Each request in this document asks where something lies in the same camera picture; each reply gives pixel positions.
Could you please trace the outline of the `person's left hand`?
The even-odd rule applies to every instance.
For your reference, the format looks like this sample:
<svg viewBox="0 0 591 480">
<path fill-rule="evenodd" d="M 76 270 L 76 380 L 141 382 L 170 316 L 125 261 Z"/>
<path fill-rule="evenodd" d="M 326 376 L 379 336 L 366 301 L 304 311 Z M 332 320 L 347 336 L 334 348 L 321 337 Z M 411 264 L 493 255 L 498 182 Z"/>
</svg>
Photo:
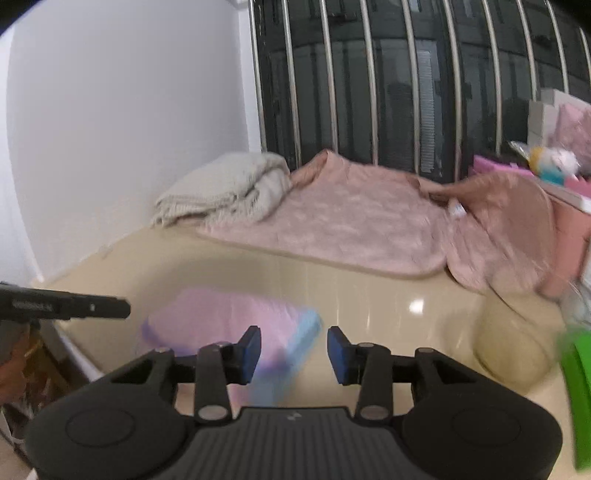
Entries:
<svg viewBox="0 0 591 480">
<path fill-rule="evenodd" d="M 18 401 L 24 394 L 27 380 L 24 375 L 26 367 L 26 353 L 30 347 L 30 337 L 39 330 L 39 324 L 27 325 L 13 344 L 10 356 L 1 365 L 1 393 L 2 405 Z"/>
</svg>

